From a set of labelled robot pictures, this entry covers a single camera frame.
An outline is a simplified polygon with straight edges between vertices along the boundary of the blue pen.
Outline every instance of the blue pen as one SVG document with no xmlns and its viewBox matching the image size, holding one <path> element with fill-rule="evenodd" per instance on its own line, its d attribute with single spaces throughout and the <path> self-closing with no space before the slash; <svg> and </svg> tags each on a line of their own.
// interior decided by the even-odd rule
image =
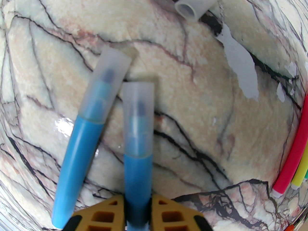
<svg viewBox="0 0 308 231">
<path fill-rule="evenodd" d="M 124 182 L 128 231 L 148 230 L 152 188 L 154 84 L 123 84 Z"/>
<path fill-rule="evenodd" d="M 75 120 L 57 184 L 52 224 L 63 229 L 74 212 L 107 115 L 131 58 L 104 47 Z"/>
</svg>

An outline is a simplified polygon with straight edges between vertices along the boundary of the marble pattern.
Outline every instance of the marble pattern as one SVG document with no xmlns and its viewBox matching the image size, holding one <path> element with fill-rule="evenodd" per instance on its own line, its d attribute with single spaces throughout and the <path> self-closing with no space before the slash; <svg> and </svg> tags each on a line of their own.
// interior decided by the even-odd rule
<svg viewBox="0 0 308 231">
<path fill-rule="evenodd" d="M 200 23 L 176 1 L 1 0 L 0 212 L 19 230 L 54 229 L 66 145 L 104 45 L 134 47 L 126 81 L 155 83 L 154 192 L 215 231 L 283 230 L 307 205 L 307 183 L 280 199 L 270 190 L 308 88 L 308 0 L 220 0 Z M 251 65 L 254 85 L 241 76 Z M 120 92 L 76 210 L 122 192 Z"/>
</svg>

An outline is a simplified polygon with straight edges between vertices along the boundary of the pink marker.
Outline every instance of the pink marker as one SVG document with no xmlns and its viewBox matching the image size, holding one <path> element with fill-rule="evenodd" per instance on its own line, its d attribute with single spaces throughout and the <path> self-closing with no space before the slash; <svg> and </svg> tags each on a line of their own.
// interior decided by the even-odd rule
<svg viewBox="0 0 308 231">
<path fill-rule="evenodd" d="M 291 151 L 273 187 L 272 194 L 274 197 L 279 198 L 285 193 L 302 158 L 307 140 L 308 140 L 308 95 L 305 97 L 304 107 L 302 110 L 302 118 L 299 123 L 299 127 Z"/>
</svg>

